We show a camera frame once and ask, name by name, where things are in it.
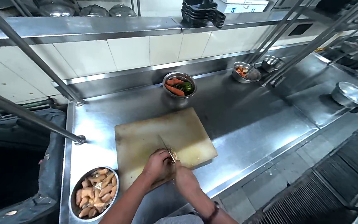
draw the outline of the hand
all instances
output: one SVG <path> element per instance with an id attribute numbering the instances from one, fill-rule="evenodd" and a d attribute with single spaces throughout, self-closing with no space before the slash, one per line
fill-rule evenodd
<path id="1" fill-rule="evenodd" d="M 158 149 L 150 155 L 149 161 L 144 166 L 142 174 L 147 176 L 152 184 L 160 175 L 162 175 L 170 162 L 169 152 L 166 149 Z"/>
<path id="2" fill-rule="evenodd" d="M 179 193 L 184 196 L 187 201 L 197 194 L 200 193 L 201 187 L 200 183 L 197 181 L 196 176 L 194 176 L 193 172 L 187 168 L 182 166 L 180 160 L 176 161 L 176 175 L 175 175 L 175 184 L 179 191 Z"/>

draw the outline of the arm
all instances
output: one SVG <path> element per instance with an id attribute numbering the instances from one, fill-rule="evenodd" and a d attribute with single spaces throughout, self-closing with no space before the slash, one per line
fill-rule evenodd
<path id="1" fill-rule="evenodd" d="M 176 187 L 179 193 L 207 219 L 215 210 L 215 203 L 202 191 L 197 178 L 191 170 L 183 167 L 180 160 L 176 161 Z M 225 211 L 219 209 L 215 218 L 211 220 L 211 224 L 238 224 Z"/>
<path id="2" fill-rule="evenodd" d="M 143 197 L 149 191 L 153 182 L 163 173 L 168 158 L 166 149 L 155 151 L 149 158 L 142 173 L 122 195 L 122 197 L 103 216 L 100 224 L 130 224 L 142 202 Z"/>

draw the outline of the bracelet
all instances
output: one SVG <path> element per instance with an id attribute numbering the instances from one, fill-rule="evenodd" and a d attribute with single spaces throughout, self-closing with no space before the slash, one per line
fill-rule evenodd
<path id="1" fill-rule="evenodd" d="M 208 223 L 211 223 L 211 221 L 218 215 L 218 212 L 219 212 L 219 207 L 217 204 L 215 204 L 215 209 L 214 209 L 214 212 L 206 219 L 202 219 L 202 221 L 204 221 L 204 223 L 208 224 Z"/>

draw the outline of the steel lid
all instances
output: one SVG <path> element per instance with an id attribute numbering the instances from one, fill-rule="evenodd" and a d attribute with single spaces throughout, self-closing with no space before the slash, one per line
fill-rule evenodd
<path id="1" fill-rule="evenodd" d="M 346 98 L 358 104 L 358 86 L 348 82 L 339 82 L 338 87 Z"/>

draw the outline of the chicken piece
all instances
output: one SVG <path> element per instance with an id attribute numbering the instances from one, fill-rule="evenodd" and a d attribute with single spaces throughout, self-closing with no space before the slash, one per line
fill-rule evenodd
<path id="1" fill-rule="evenodd" d="M 84 216 L 87 216 L 89 214 L 89 211 L 91 211 L 91 207 L 87 207 L 87 208 L 82 209 L 82 211 L 80 212 L 78 217 L 82 218 Z"/>
<path id="2" fill-rule="evenodd" d="M 90 198 L 90 199 L 88 200 L 88 203 L 89 203 L 89 207 L 93 207 L 93 204 L 95 203 L 95 200 L 92 199 L 92 198 Z"/>
<path id="3" fill-rule="evenodd" d="M 107 194 L 108 192 L 110 192 L 112 189 L 112 185 L 108 184 L 105 188 L 103 188 L 100 193 L 99 193 L 99 197 L 104 196 L 105 194 Z"/>
<path id="4" fill-rule="evenodd" d="M 106 178 L 106 175 L 100 175 L 98 177 L 88 177 L 88 180 L 91 181 L 91 184 L 102 182 Z"/>
<path id="5" fill-rule="evenodd" d="M 95 199 L 99 197 L 100 189 L 95 189 Z"/>
<path id="6" fill-rule="evenodd" d="M 93 194 L 93 189 L 91 187 L 87 187 L 82 189 L 81 191 L 81 197 L 86 197 L 89 196 L 90 198 L 94 199 L 95 195 Z"/>
<path id="7" fill-rule="evenodd" d="M 82 181 L 81 184 L 82 184 L 82 188 L 86 188 L 86 187 L 91 186 L 91 183 L 89 183 L 88 179 L 85 179 L 85 181 Z"/>
<path id="8" fill-rule="evenodd" d="M 81 203 L 81 199 L 82 199 L 82 197 L 81 197 L 81 191 L 82 191 L 81 189 L 77 191 L 77 194 L 76 194 L 76 205 L 80 205 L 80 203 Z"/>
<path id="9" fill-rule="evenodd" d="M 110 183 L 110 181 L 112 180 L 113 177 L 115 177 L 115 175 L 114 175 L 114 173 L 111 173 L 106 177 L 106 179 L 103 180 L 102 189 L 105 188 L 107 186 L 107 184 Z"/>
<path id="10" fill-rule="evenodd" d="M 103 207 L 105 205 L 104 202 L 101 202 L 101 203 L 95 203 L 95 207 Z"/>
<path id="11" fill-rule="evenodd" d="M 111 198 L 114 198 L 114 197 L 115 197 L 115 193 L 116 193 L 116 192 L 117 192 L 117 186 L 112 187 L 111 193 L 110 193 Z"/>
<path id="12" fill-rule="evenodd" d="M 96 208 L 96 210 L 97 210 L 99 213 L 102 213 L 103 207 L 95 207 L 95 208 Z"/>
<path id="13" fill-rule="evenodd" d="M 108 171 L 109 171 L 109 169 L 106 168 L 106 169 L 99 169 L 96 172 L 100 175 L 103 175 L 103 174 L 106 174 Z"/>
<path id="14" fill-rule="evenodd" d="M 102 197 L 102 202 L 106 202 L 106 201 L 108 201 L 108 200 L 110 200 L 110 199 L 111 199 L 110 194 L 105 194 L 105 195 Z"/>
<path id="15" fill-rule="evenodd" d="M 80 208 L 82 208 L 82 206 L 84 206 L 86 203 L 88 203 L 88 201 L 89 201 L 88 196 L 83 197 L 82 200 L 81 200 L 81 203 L 80 203 Z"/>
<path id="16" fill-rule="evenodd" d="M 93 216 L 95 216 L 95 214 L 96 214 L 96 208 L 92 208 L 92 209 L 89 211 L 88 216 L 89 216 L 89 218 L 92 218 Z"/>
<path id="17" fill-rule="evenodd" d="M 116 186 L 117 185 L 117 177 L 114 175 L 111 179 L 111 185 Z"/>

